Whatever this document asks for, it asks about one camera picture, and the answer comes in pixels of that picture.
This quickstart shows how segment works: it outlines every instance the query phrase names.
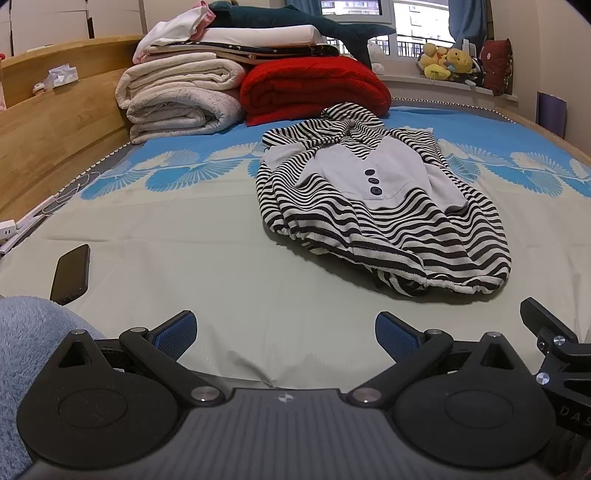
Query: wooden bed frame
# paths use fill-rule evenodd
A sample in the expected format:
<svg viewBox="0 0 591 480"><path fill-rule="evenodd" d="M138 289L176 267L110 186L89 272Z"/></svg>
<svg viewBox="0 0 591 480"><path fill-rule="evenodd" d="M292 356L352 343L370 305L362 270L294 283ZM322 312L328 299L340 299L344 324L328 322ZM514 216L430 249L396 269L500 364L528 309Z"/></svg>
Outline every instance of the wooden bed frame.
<svg viewBox="0 0 591 480"><path fill-rule="evenodd" d="M8 109L0 112L0 221L18 220L92 164L129 142L115 87L141 37L109 37L31 51L2 62ZM47 70L70 63L80 80L32 97ZM540 133L573 158L591 157L508 110L497 111Z"/></svg>

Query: black and white stripes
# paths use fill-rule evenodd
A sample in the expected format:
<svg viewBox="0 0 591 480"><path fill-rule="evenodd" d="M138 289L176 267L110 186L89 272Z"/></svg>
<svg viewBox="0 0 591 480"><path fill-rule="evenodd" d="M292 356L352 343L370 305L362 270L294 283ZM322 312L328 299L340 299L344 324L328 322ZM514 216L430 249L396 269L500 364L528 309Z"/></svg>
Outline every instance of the black and white stripes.
<svg viewBox="0 0 591 480"><path fill-rule="evenodd" d="M460 189L467 206L443 213L421 189L411 190L396 208L369 210L345 198L313 174L295 187L308 160L319 148L340 143L365 159L390 135L436 165ZM511 257L493 203L449 170L428 131L385 128L365 108L341 103L320 119L277 128L263 136L267 147L301 142L306 151L271 171L261 164L256 191L269 228L298 240L316 254L331 253L363 265L397 292L416 296L429 287L458 293L491 293L511 270Z"/></svg>

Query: white blanket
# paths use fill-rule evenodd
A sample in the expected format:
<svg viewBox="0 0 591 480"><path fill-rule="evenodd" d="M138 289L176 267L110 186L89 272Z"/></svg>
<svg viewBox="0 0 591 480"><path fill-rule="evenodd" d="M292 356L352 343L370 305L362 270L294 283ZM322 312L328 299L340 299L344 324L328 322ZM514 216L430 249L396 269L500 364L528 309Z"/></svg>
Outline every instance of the white blanket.
<svg viewBox="0 0 591 480"><path fill-rule="evenodd" d="M215 53L186 53L127 69L115 89L115 98L119 107L128 109L136 95L154 86L189 82L207 90L231 90L240 86L245 75L241 65L219 59Z"/></svg>
<svg viewBox="0 0 591 480"><path fill-rule="evenodd" d="M313 25L275 28L206 28L199 41L246 47L307 47L326 43L322 34Z"/></svg>
<svg viewBox="0 0 591 480"><path fill-rule="evenodd" d="M133 144L152 138L219 132L242 120L238 92L216 92L189 82L159 85L134 97L127 118Z"/></svg>

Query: red cushion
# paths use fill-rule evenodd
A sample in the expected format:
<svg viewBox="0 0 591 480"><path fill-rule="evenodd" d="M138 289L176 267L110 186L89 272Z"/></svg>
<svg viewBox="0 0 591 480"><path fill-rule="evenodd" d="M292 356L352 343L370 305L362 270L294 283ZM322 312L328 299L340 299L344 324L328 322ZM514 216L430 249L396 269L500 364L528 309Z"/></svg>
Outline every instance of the red cushion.
<svg viewBox="0 0 591 480"><path fill-rule="evenodd" d="M503 95L509 88L513 75L513 49L507 40L487 40L480 52L485 71L484 88L492 90L495 96Z"/></svg>
<svg viewBox="0 0 591 480"><path fill-rule="evenodd" d="M388 111L391 98L388 88L371 70L349 57L262 63L246 75L240 89L249 126L311 118L343 102L357 103L380 116Z"/></svg>

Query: bed sheet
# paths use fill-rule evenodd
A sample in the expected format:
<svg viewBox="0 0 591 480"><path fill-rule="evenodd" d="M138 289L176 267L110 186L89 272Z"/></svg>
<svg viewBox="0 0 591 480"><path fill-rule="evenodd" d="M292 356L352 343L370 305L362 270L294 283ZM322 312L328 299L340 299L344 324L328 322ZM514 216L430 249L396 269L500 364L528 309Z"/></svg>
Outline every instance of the bed sheet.
<svg viewBox="0 0 591 480"><path fill-rule="evenodd" d="M347 391L390 366L374 335L382 310L457 339L500 331L532 371L526 297L591 340L591 168L508 122L424 108L384 121L432 128L454 172L495 202L513 260L499 292L403 298L269 233L254 177L261 135L293 123L278 122L149 141L0 261L0 293L47 298L58 258L88 243L89 289L68 308L107 337L190 309L199 334L182 364L281 388Z"/></svg>

